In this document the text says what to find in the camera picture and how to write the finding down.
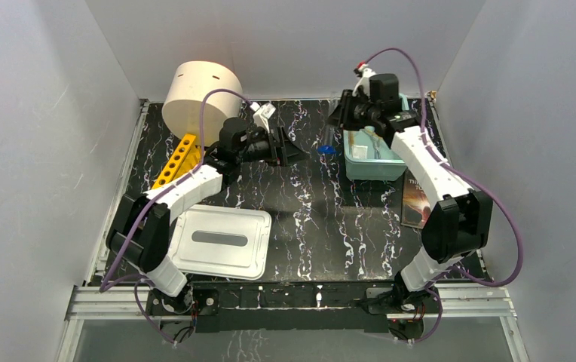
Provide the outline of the tan rubber tube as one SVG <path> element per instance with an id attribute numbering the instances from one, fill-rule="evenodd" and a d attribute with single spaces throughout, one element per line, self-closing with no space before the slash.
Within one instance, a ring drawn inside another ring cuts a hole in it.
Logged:
<path id="1" fill-rule="evenodd" d="M 371 139 L 373 142 L 381 142 L 382 138 L 375 132 L 375 128 L 373 126 L 366 126 L 364 129 L 361 130 L 368 138 Z"/>

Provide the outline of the metal crucible tongs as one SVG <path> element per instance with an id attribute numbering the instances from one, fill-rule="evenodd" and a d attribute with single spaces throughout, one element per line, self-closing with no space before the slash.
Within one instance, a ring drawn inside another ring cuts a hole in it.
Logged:
<path id="1" fill-rule="evenodd" d="M 371 142 L 373 146 L 374 159 L 385 160 L 389 159 L 389 149 L 385 147 L 384 141 L 381 137 L 371 137 Z"/>

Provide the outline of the white paper packet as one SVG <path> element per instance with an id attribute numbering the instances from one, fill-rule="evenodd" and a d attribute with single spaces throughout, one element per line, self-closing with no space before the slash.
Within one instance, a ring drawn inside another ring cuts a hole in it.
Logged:
<path id="1" fill-rule="evenodd" d="M 353 145 L 351 147 L 351 157 L 357 160 L 366 160 L 369 156 L 369 147 L 363 145 Z"/>

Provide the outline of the blue capped clear tube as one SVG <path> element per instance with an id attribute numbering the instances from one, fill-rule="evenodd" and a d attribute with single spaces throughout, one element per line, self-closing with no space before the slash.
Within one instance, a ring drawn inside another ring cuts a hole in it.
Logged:
<path id="1" fill-rule="evenodd" d="M 326 124 L 323 128 L 323 133 L 320 138 L 317 153 L 319 155 L 334 155 L 335 154 L 335 127 Z"/>

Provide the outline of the yellow test tube rack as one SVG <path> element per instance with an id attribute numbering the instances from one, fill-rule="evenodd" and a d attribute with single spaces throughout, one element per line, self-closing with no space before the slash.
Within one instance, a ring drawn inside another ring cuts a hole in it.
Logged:
<path id="1" fill-rule="evenodd" d="M 164 165 L 164 169 L 155 180 L 152 189 L 159 189 L 189 172 L 199 163 L 200 158 L 199 137 L 191 133 L 185 134 Z"/>

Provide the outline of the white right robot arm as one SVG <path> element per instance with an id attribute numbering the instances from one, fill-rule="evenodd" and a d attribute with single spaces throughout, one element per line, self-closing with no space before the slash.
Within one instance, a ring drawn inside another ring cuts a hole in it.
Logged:
<path id="1" fill-rule="evenodd" d="M 356 74 L 357 84 L 342 91 L 327 124 L 346 131 L 374 131 L 408 167 L 429 201 L 421 248 L 394 277 L 394 305 L 411 312 L 441 274 L 486 246 L 492 199 L 449 172 L 446 159 L 432 156 L 436 148 L 418 116 L 403 110 L 395 74 L 377 74 L 364 66 Z"/>

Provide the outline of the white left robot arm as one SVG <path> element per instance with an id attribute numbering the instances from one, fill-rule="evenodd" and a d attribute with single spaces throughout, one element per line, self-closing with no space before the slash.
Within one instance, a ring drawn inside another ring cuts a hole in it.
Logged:
<path id="1" fill-rule="evenodd" d="M 102 291 L 115 285 L 112 276 L 120 261 L 139 272 L 138 281 L 163 293 L 164 304 L 176 314 L 193 305 L 186 276 L 168 256 L 173 221 L 205 198 L 219 194 L 237 180 L 243 163 L 263 161 L 273 167 L 289 167 L 308 159 L 283 127 L 248 129 L 239 117 L 225 120 L 218 140 L 202 153 L 199 164 L 164 187 L 140 195 L 125 193 L 106 236 L 106 247 L 115 254 L 106 272 Z"/>

